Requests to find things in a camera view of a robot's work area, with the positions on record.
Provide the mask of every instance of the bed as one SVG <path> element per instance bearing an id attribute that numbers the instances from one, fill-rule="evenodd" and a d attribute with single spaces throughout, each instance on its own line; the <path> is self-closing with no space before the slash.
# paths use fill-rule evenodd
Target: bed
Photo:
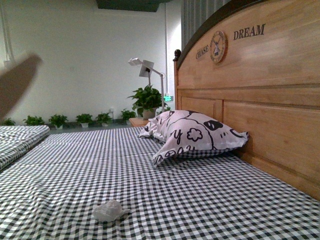
<path id="1" fill-rule="evenodd" d="M 3 167 L 0 239 L 320 239 L 320 3 L 227 7 L 176 51 L 178 111 L 144 127 L 44 133 Z M 227 40 L 218 60 L 216 32 Z M 244 146 L 159 161 L 167 143 L 148 134 L 176 113 L 214 118 Z M 97 221 L 109 200 L 130 212 Z"/>

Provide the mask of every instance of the floor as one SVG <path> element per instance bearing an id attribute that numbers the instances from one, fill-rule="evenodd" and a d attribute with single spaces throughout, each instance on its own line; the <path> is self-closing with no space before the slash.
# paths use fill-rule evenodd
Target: floor
<path id="1" fill-rule="evenodd" d="M 57 130 L 52 128 L 49 132 L 51 134 L 63 134 L 63 133 L 76 133 L 76 132 L 88 132 L 88 131 L 96 131 L 96 130 L 106 130 L 106 129 L 120 129 L 120 128 L 131 128 L 131 125 L 126 125 L 123 123 L 111 123 L 106 127 L 103 126 L 89 126 L 87 128 L 83 127 L 68 127 L 63 128 L 61 130 Z"/>

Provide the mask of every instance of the floor lamp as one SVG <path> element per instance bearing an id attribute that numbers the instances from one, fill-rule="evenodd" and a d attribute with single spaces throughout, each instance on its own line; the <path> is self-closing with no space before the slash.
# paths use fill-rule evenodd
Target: floor lamp
<path id="1" fill-rule="evenodd" d="M 142 65 L 148 69 L 150 69 L 152 72 L 155 72 L 156 74 L 158 74 L 161 78 L 161 103 L 162 103 L 162 112 L 165 112 L 165 102 L 164 102 L 164 75 L 161 72 L 158 72 L 157 70 L 154 70 L 151 66 L 149 66 L 148 64 L 145 63 L 145 60 L 143 60 L 143 62 L 139 59 L 139 58 L 131 58 L 128 63 L 131 66 L 138 66 L 138 65 Z"/>

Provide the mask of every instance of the cartoon print pillowcase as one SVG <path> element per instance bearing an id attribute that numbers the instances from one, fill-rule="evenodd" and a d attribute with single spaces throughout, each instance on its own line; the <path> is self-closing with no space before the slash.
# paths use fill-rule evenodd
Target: cartoon print pillowcase
<path id="1" fill-rule="evenodd" d="M 247 132 L 238 133 L 211 117 L 187 110 L 163 112 L 144 127 L 139 137 L 165 142 L 152 158 L 154 166 L 173 156 L 221 154 L 242 147 L 249 139 Z"/>

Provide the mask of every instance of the black and white checkered sheet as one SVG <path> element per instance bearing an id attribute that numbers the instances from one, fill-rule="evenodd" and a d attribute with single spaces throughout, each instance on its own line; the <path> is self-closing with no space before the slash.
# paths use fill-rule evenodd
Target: black and white checkered sheet
<path id="1" fill-rule="evenodd" d="M 49 131 L 47 125 L 0 126 L 0 171 L 29 151 Z"/>
<path id="2" fill-rule="evenodd" d="M 0 239 L 319 239 L 320 203 L 231 153 L 166 160 L 141 127 L 54 134 L 0 173 Z M 119 201 L 131 213 L 98 223 Z"/>

